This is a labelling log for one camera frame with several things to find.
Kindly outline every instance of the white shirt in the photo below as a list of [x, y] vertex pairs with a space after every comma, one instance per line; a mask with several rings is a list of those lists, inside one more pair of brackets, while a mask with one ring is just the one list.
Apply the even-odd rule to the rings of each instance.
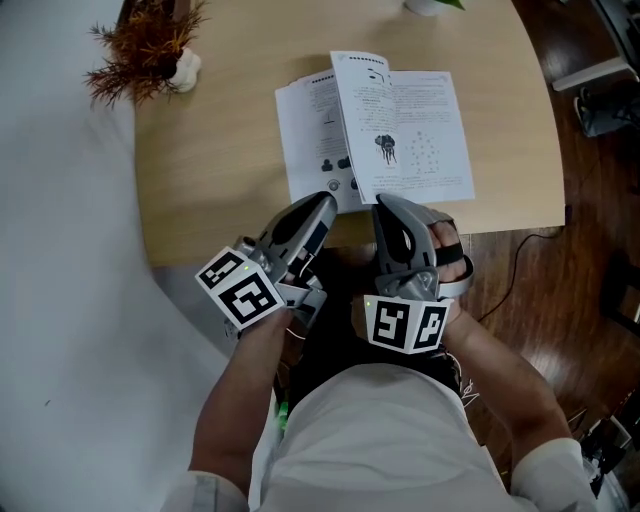
[[[478, 445], [460, 398], [399, 366], [361, 365], [302, 400], [263, 481], [263, 512], [595, 510], [580, 445], [550, 441], [514, 469], [511, 495]], [[163, 512], [241, 512], [229, 481], [189, 472]]]

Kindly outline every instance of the white pot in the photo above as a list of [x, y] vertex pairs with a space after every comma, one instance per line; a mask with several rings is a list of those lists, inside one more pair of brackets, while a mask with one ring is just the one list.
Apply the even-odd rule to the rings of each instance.
[[405, 0], [404, 5], [420, 16], [436, 16], [448, 7], [436, 0]]
[[169, 82], [178, 88], [178, 92], [190, 91], [198, 81], [198, 71], [201, 66], [200, 57], [185, 47], [176, 62], [176, 74], [169, 79]]

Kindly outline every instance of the page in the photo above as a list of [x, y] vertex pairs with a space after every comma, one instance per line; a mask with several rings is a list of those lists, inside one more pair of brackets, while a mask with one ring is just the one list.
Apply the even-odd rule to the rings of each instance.
[[276, 103], [291, 202], [326, 190], [338, 213], [369, 209], [351, 168], [333, 70], [278, 89]]
[[391, 73], [402, 196], [415, 203], [473, 199], [469, 153], [451, 74]]
[[398, 123], [387, 61], [363, 52], [331, 52], [349, 155], [363, 202], [400, 193]]

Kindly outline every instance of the light wood tabletop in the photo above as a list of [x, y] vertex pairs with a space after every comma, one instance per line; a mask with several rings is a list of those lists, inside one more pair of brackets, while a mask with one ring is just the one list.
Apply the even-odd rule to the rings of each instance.
[[[556, 126], [524, 26], [510, 0], [463, 3], [428, 18], [402, 0], [211, 0], [192, 45], [202, 58], [195, 89], [136, 115], [150, 264], [204, 262], [290, 204], [274, 91], [329, 69], [331, 50], [452, 73], [476, 199], [430, 206], [461, 233], [564, 224]], [[338, 216], [327, 246], [372, 240], [360, 212]]]

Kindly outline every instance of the brown dried plant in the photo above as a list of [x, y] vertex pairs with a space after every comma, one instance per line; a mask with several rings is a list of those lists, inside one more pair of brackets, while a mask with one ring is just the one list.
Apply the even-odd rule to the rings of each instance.
[[112, 29], [94, 25], [90, 33], [111, 55], [105, 65], [87, 73], [93, 106], [104, 101], [113, 107], [126, 93], [136, 105], [158, 92], [177, 88], [169, 79], [176, 72], [182, 49], [195, 38], [205, 1], [199, 0], [184, 17], [175, 20], [161, 0], [138, 0], [128, 19]]

